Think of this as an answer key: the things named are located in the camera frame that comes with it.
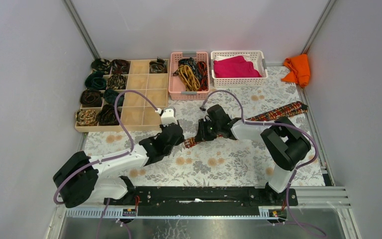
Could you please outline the red checkered patterned tie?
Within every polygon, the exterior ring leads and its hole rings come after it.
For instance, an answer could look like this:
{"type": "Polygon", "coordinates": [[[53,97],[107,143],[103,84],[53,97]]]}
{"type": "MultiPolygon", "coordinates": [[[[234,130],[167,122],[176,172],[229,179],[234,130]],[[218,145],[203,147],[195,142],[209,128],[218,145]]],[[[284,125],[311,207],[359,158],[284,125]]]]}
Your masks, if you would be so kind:
{"type": "MultiPolygon", "coordinates": [[[[280,117],[293,117],[293,116],[301,115],[307,112],[308,112],[308,105],[305,105],[301,101],[296,101],[288,105],[276,108],[274,110],[265,112],[263,114],[259,114],[251,118],[247,118],[246,120],[273,121],[273,120],[279,119],[280,117]]],[[[207,141],[207,139],[203,139],[203,136],[198,134],[194,137],[187,138],[184,141],[184,146],[185,148],[191,148],[204,141],[207,141]]]]}

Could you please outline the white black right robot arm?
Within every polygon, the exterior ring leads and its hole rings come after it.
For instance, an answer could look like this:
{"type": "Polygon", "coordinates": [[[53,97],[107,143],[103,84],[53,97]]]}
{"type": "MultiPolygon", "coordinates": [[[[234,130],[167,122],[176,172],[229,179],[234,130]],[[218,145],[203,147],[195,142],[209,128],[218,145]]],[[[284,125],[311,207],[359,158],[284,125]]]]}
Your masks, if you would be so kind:
{"type": "Polygon", "coordinates": [[[285,199],[299,162],[315,145],[313,138],[287,117],[274,121],[249,121],[242,117],[231,118],[223,107],[214,105],[198,121],[196,136],[188,139],[186,146],[213,141],[218,137],[264,143],[276,164],[265,186],[266,200],[272,205],[278,205],[285,199]]]}

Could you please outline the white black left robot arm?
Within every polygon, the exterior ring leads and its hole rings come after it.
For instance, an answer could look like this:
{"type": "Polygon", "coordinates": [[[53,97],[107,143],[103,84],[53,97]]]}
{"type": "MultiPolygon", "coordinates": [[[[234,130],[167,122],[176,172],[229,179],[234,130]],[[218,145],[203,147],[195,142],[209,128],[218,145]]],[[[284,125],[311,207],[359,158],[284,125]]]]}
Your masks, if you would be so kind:
{"type": "Polygon", "coordinates": [[[172,123],[163,126],[157,135],[139,141],[130,150],[95,156],[78,151],[53,176],[57,187],[54,203],[66,208],[106,199],[130,204],[134,200],[134,186],[120,172],[161,161],[184,139],[182,127],[172,123]]]}

